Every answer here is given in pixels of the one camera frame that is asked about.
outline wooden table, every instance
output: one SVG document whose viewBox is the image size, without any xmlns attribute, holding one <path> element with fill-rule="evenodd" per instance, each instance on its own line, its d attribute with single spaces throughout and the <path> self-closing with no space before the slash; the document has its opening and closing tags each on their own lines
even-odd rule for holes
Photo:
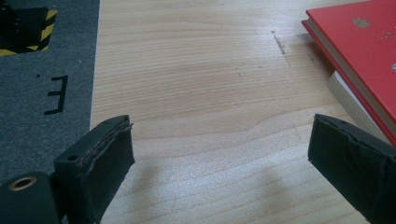
<svg viewBox="0 0 396 224">
<path fill-rule="evenodd" d="M 103 223 L 364 223 L 307 161 L 353 121 L 301 20 L 345 2 L 102 1 L 92 127 L 130 115 L 136 159 Z"/>
</svg>

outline scratch mark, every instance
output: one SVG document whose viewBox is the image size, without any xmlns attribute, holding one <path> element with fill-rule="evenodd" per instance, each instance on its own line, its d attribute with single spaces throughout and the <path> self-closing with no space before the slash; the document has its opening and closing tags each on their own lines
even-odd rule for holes
<svg viewBox="0 0 396 224">
<path fill-rule="evenodd" d="M 288 65 L 290 65 L 288 58 L 286 57 L 286 51 L 285 51 L 285 46 L 282 44 L 282 42 L 280 41 L 280 39 L 275 35 L 275 31 L 271 31 L 271 33 L 274 36 L 274 40 L 277 43 L 277 46 L 280 49 L 280 52 L 282 53 L 283 57 L 285 57 L 286 62 L 288 63 Z"/>
<path fill-rule="evenodd" d="M 314 58 L 314 57 L 312 57 L 312 55 L 311 55 L 311 54 L 307 53 L 306 55 L 308 55 L 308 57 L 309 57 L 309 60 L 311 61 L 311 63 L 312 63 L 312 64 L 314 64 L 314 65 L 317 65 L 317 64 L 315 63 L 315 58 Z"/>
<path fill-rule="evenodd" d="M 238 71 L 238 68 L 235 68 L 235 70 L 238 73 L 238 75 L 241 76 L 241 73 Z"/>
</svg>

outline gray felt mat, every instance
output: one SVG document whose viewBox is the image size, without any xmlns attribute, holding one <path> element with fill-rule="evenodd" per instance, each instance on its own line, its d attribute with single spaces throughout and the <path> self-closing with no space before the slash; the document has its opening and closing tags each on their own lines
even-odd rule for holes
<svg viewBox="0 0 396 224">
<path fill-rule="evenodd" d="M 0 183 L 53 160 L 90 128 L 99 0 L 7 0 L 13 9 L 58 10 L 49 50 L 0 57 Z M 63 112 L 58 108 L 67 76 Z"/>
</svg>

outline red book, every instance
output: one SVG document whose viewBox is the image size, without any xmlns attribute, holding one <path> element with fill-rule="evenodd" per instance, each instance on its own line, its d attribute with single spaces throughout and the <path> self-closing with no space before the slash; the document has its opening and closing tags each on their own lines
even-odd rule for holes
<svg viewBox="0 0 396 224">
<path fill-rule="evenodd" d="M 309 9 L 303 25 L 396 146 L 396 0 Z"/>
</svg>

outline stack of books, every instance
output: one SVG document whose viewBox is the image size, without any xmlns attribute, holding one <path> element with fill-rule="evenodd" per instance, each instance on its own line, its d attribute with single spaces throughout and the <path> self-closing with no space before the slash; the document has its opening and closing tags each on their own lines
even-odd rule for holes
<svg viewBox="0 0 396 224">
<path fill-rule="evenodd" d="M 329 88 L 366 132 L 396 146 L 396 1 L 308 9 L 303 25 L 336 72 Z"/>
</svg>

